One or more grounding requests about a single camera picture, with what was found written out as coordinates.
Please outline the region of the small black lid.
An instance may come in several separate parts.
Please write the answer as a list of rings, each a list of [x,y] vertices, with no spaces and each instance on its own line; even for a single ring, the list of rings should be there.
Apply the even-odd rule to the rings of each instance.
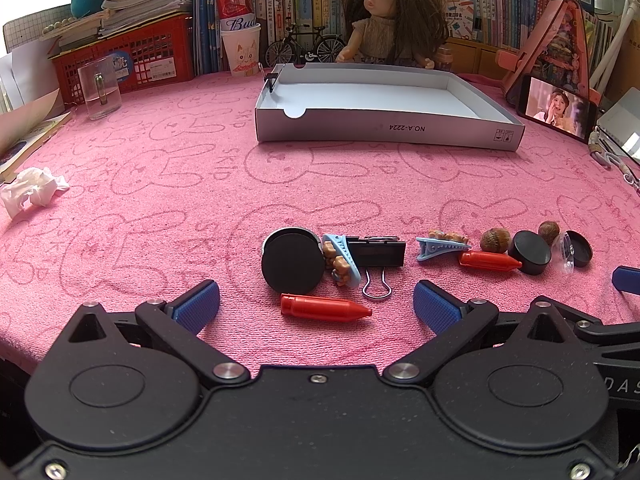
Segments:
[[[588,240],[576,231],[567,231],[570,244],[574,249],[574,266],[585,268],[591,262],[593,251]]]

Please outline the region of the red crayon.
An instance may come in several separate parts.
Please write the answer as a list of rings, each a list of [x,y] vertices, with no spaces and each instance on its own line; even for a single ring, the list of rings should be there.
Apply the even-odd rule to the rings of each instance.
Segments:
[[[280,308],[283,315],[335,323],[354,322],[373,315],[370,308],[356,302],[317,296],[283,294]]]
[[[522,263],[507,254],[468,250],[459,255],[459,263],[472,269],[511,272],[521,269]]]

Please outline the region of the blue bear hair clip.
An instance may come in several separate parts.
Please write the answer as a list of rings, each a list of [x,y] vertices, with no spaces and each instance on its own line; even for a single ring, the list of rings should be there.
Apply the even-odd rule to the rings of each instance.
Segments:
[[[417,237],[420,250],[416,260],[425,262],[452,252],[468,252],[472,246],[469,239],[459,233],[431,230],[427,237]]]
[[[326,270],[331,273],[333,281],[338,286],[357,287],[361,275],[349,251],[346,236],[323,234],[321,249],[324,260],[326,260]]]

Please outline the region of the large black binder clip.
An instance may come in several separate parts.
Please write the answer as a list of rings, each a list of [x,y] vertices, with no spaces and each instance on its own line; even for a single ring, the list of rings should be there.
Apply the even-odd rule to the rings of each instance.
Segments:
[[[358,269],[364,272],[362,296],[371,301],[385,301],[392,296],[393,289],[386,281],[387,269],[399,269],[404,266],[406,243],[397,236],[349,236],[347,247]],[[380,270],[382,294],[374,294],[372,286],[372,269]]]

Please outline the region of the brown nut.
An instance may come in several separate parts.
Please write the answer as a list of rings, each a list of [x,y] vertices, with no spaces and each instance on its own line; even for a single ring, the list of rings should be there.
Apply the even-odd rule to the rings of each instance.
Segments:
[[[547,220],[538,226],[538,235],[549,245],[552,246],[560,235],[560,226],[558,222]]]
[[[504,254],[511,244],[511,234],[505,228],[491,228],[480,237],[480,249],[483,252]]]

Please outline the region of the black round puck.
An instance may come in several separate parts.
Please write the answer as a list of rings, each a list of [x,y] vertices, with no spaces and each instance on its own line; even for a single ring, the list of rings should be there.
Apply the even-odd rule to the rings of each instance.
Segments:
[[[506,253],[521,263],[521,272],[529,275],[543,274],[551,261],[549,245],[532,231],[516,232]]]

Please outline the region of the large black round lid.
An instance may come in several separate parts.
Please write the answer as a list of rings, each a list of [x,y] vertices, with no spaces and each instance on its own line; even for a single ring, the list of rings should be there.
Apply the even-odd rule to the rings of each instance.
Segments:
[[[309,294],[325,268],[320,240],[307,229],[287,226],[262,243],[262,276],[278,294]]]

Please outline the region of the pink bunny towel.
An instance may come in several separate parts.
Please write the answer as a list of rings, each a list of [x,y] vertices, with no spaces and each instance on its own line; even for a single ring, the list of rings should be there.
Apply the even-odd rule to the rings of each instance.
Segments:
[[[94,122],[76,110],[29,165],[66,177],[49,206],[1,220],[1,353],[32,368],[84,301],[132,310],[206,278],[221,306],[202,336],[251,370],[262,364],[385,366],[420,346],[412,291],[428,278],[461,299],[521,311],[544,295],[608,323],[638,320],[639,300],[612,285],[639,262],[639,199],[582,145],[527,124],[513,153],[397,143],[260,144],[262,83],[216,74],[132,92]],[[431,229],[478,240],[495,226],[553,220],[582,234],[585,270],[538,276],[467,269],[453,255],[418,263]],[[372,318],[286,318],[260,272],[264,238],[284,226],[396,236],[404,265]]]

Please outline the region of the crumpled white tissue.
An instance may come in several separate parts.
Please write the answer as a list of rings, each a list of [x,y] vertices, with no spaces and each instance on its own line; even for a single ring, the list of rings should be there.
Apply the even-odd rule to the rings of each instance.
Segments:
[[[15,218],[25,209],[26,203],[44,207],[55,194],[65,193],[69,189],[66,179],[55,176],[48,167],[30,167],[1,189],[1,201],[6,213]]]

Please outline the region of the grey cardboard box lid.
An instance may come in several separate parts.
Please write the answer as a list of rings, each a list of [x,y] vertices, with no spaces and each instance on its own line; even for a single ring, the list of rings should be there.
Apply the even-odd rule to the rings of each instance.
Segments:
[[[279,64],[255,105],[258,142],[401,142],[514,152],[525,127],[449,72],[389,65]]]

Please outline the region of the small black binder clip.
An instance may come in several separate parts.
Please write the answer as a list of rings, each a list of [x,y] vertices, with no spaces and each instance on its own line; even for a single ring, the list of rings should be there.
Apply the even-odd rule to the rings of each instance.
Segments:
[[[273,87],[274,87],[274,84],[277,82],[278,77],[279,77],[279,74],[277,72],[270,72],[268,74],[265,74],[264,83],[266,85],[266,88],[270,92],[273,92]]]

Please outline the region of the white cat paper cup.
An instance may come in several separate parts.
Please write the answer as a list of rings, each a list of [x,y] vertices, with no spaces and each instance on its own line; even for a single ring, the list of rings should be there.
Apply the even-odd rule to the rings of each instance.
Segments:
[[[221,32],[230,72],[235,77],[254,76],[259,72],[260,25]]]

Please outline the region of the miniature black bicycle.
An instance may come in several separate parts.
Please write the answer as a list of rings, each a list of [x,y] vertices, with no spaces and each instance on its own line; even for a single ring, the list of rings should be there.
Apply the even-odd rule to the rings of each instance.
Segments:
[[[265,61],[270,67],[288,63],[334,63],[346,46],[342,37],[327,32],[326,26],[309,24],[285,26],[283,30],[270,26],[268,38]]]

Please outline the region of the brown haired doll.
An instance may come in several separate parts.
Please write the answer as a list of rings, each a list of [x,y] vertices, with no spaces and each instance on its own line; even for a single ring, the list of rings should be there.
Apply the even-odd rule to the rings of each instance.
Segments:
[[[346,46],[339,63],[435,67],[448,26],[442,0],[343,0]]]

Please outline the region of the red beer can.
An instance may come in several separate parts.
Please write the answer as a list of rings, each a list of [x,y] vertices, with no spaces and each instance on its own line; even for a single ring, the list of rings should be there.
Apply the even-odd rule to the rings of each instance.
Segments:
[[[223,32],[250,28],[256,25],[253,0],[216,0]]]

